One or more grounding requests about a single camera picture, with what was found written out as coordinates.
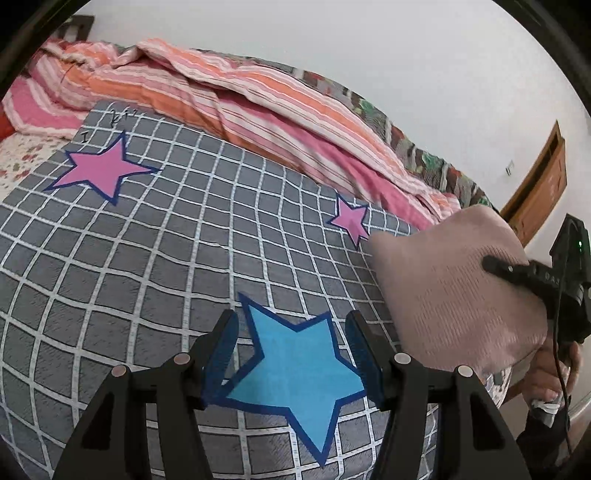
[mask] person's arm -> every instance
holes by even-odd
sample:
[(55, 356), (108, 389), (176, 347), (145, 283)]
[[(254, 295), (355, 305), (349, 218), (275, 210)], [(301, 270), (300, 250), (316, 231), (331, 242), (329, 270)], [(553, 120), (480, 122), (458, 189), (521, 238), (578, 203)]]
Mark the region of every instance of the person's arm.
[[(580, 346), (573, 343), (570, 349), (571, 368), (560, 363), (563, 377), (568, 375), (566, 391), (571, 394), (579, 378), (582, 365)], [(552, 337), (548, 336), (544, 345), (536, 352), (530, 369), (524, 377), (523, 399), (530, 405), (532, 400), (549, 402), (561, 394), (560, 380), (556, 373), (552, 350)], [(517, 445), (525, 459), (532, 480), (546, 480), (557, 473), (558, 450), (565, 440), (567, 431), (567, 408), (563, 406), (554, 419), (552, 428), (528, 414), (525, 430), (517, 437)]]

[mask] star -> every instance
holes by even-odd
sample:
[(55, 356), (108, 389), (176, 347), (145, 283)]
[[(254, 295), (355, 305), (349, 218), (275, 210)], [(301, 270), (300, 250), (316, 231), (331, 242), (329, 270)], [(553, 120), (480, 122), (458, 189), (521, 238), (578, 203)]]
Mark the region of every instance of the star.
[(369, 233), (363, 225), (363, 217), (368, 211), (367, 205), (351, 207), (345, 199), (336, 194), (336, 215), (328, 220), (329, 225), (337, 226), (347, 232), (355, 248), (359, 250), (362, 238), (367, 239)]
[(158, 168), (127, 160), (125, 153), (125, 131), (121, 132), (111, 145), (98, 153), (66, 151), (68, 160), (74, 166), (45, 190), (86, 183), (105, 200), (117, 205), (119, 189), (125, 177), (159, 171)]
[(215, 403), (284, 416), (324, 465), (340, 408), (365, 396), (356, 369), (339, 353), (330, 312), (294, 325), (242, 294), (239, 298), (255, 354)]

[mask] pink star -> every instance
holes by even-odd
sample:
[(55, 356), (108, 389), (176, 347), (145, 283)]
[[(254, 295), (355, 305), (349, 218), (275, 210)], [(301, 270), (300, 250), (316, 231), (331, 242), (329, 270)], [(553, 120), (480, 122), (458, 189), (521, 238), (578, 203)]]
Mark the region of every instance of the pink star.
[(367, 211), (367, 205), (350, 207), (343, 197), (337, 194), (336, 216), (331, 218), (327, 223), (345, 230), (355, 245), (355, 248), (359, 250), (361, 239), (367, 239), (369, 237), (368, 231), (362, 223)]
[(74, 166), (45, 190), (87, 183), (113, 205), (117, 205), (119, 189), (125, 177), (158, 171), (157, 168), (140, 165), (125, 158), (125, 132), (121, 132), (110, 146), (99, 153), (66, 151), (66, 155)]

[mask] brown wooden cabinet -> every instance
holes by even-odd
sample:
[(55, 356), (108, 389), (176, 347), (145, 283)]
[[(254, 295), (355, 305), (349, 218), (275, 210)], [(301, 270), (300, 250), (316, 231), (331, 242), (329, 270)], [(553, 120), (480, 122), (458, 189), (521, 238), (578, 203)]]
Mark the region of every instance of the brown wooden cabinet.
[(534, 166), (501, 210), (523, 246), (544, 224), (565, 188), (565, 142), (556, 122)]

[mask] dark blue star outline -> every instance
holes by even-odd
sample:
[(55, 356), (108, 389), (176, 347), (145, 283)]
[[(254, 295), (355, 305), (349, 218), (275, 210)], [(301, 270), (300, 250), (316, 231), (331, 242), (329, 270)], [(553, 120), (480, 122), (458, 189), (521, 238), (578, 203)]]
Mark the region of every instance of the dark blue star outline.
[[(261, 341), (259, 339), (258, 333), (256, 331), (256, 327), (254, 321), (252, 320), (252, 314), (250, 311), (250, 306), (257, 309), (259, 312), (262, 312), (265, 315), (268, 315), (270, 318), (276, 320), (283, 326), (293, 330), (294, 332), (301, 332), (302, 330), (316, 325), (317, 323), (324, 322), (328, 320), (332, 323), (332, 317), (330, 312), (323, 313), (318, 315), (310, 320), (306, 320), (305, 322), (299, 323), (294, 325), (287, 320), (279, 317), (273, 312), (270, 312), (262, 305), (254, 302), (253, 300), (249, 299), (246, 295), (242, 293), (238, 293), (238, 297), (240, 302), (242, 303), (242, 309), (244, 310), (246, 316), (246, 324), (248, 325), (248, 330), (252, 337), (252, 343), (255, 349), (255, 353), (251, 359), (249, 359), (242, 367), (239, 368), (238, 372), (219, 390), (218, 396), (212, 402), (221, 407), (229, 407), (235, 408), (237, 410), (248, 411), (251, 413), (261, 413), (266, 415), (279, 415), (285, 417), (289, 425), (294, 429), (298, 438), (304, 443), (308, 451), (312, 454), (314, 459), (319, 463), (320, 466), (324, 466), (326, 460), (328, 459), (328, 455), (330, 452), (330, 446), (332, 444), (332, 440), (335, 436), (335, 428), (336, 422), (339, 418), (339, 411), (341, 407), (347, 405), (355, 400), (359, 400), (360, 398), (364, 398), (365, 390), (361, 390), (357, 393), (352, 395), (348, 395), (347, 397), (343, 397), (338, 399), (335, 402), (335, 406), (333, 408), (333, 413), (330, 418), (329, 428), (326, 433), (326, 438), (324, 440), (324, 446), (321, 450), (316, 448), (316, 445), (312, 440), (308, 437), (302, 426), (297, 421), (296, 416), (291, 412), (289, 407), (275, 407), (275, 406), (268, 406), (268, 405), (258, 405), (258, 404), (251, 404), (251, 403), (244, 403), (239, 400), (235, 400), (233, 398), (226, 398), (227, 395), (234, 389), (238, 383), (240, 383), (264, 358), (265, 354), (262, 351)], [(335, 328), (333, 325), (329, 324), (330, 335), (332, 337), (333, 348), (335, 352), (335, 358), (340, 361), (344, 366), (349, 368), (353, 373), (359, 375), (357, 369), (351, 365), (347, 360), (345, 360), (341, 354), (339, 353), (339, 344), (336, 339)]]
[[(78, 166), (76, 164), (74, 158), (72, 158), (72, 156), (70, 154), (82, 153), (84, 155), (102, 155), (102, 154), (108, 152), (111, 148), (113, 148), (117, 144), (117, 142), (121, 139), (122, 139), (122, 146), (123, 146), (123, 161), (126, 161), (127, 163), (131, 163), (133, 165), (141, 165), (143, 168), (147, 168), (150, 171), (137, 171), (137, 172), (128, 173), (128, 174), (119, 176), (119, 179), (117, 180), (117, 186), (115, 187), (115, 194), (113, 195), (113, 197), (109, 197), (105, 192), (103, 192), (100, 188), (98, 188), (96, 185), (94, 185), (90, 180), (79, 180), (79, 181), (73, 181), (71, 183), (66, 183), (64, 185), (54, 186), (64, 175), (66, 175), (68, 172), (71, 172), (74, 168), (76, 168)], [(56, 178), (53, 182), (51, 182), (51, 184), (48, 187), (44, 188), (43, 191), (46, 192), (48, 190), (57, 190), (57, 189), (61, 189), (64, 187), (69, 187), (71, 185), (78, 185), (80, 183), (84, 183), (84, 184), (88, 185), (90, 188), (92, 188), (96, 193), (98, 193), (101, 197), (103, 197), (109, 203), (111, 203), (113, 205), (117, 205), (117, 201), (119, 200), (119, 191), (121, 189), (121, 183), (123, 182), (124, 178), (132, 177), (133, 175), (147, 175), (147, 174), (155, 173), (157, 171), (162, 170), (161, 168), (150, 167), (148, 165), (143, 165), (141, 163), (128, 160), (127, 156), (126, 156), (127, 155), (127, 147), (125, 145), (125, 140), (126, 140), (125, 130), (123, 130), (119, 135), (117, 135), (117, 138), (115, 139), (115, 141), (111, 145), (104, 148), (103, 150), (101, 150), (98, 153), (70, 152), (70, 151), (65, 150), (64, 153), (66, 154), (67, 159), (73, 164), (72, 168), (70, 168), (68, 171), (64, 172), (62, 175), (60, 175), (58, 178)]]
[[(335, 226), (337, 228), (340, 228), (341, 230), (344, 230), (345, 232), (347, 232), (347, 235), (349, 236), (349, 238), (351, 239), (351, 243), (355, 246), (355, 249), (357, 251), (359, 251), (359, 247), (361, 245), (361, 237), (359, 237), (357, 239), (357, 243), (355, 243), (355, 241), (353, 240), (353, 237), (351, 236), (351, 234), (349, 233), (349, 231), (344, 228), (341, 227), (339, 225), (335, 225), (333, 223), (333, 220), (336, 220), (339, 216), (340, 216), (340, 207), (339, 207), (339, 199), (343, 200), (343, 202), (345, 202), (347, 205), (349, 205), (349, 202), (347, 202), (347, 200), (345, 200), (341, 194), (339, 192), (336, 193), (336, 201), (335, 201), (335, 205), (336, 205), (336, 215), (334, 217), (332, 217), (331, 219), (327, 220), (326, 223), (328, 223), (329, 225)], [(365, 233), (367, 234), (367, 236), (369, 236), (369, 232), (367, 230), (367, 228), (365, 227), (365, 225), (363, 224), (363, 220), (365, 219), (365, 216), (368, 214), (369, 211), (369, 205), (359, 205), (357, 207), (352, 207), (351, 205), (349, 205), (349, 208), (351, 210), (358, 210), (360, 208), (365, 208), (365, 213), (363, 214), (363, 218), (361, 219), (361, 227), (363, 227), (363, 230), (365, 231)]]

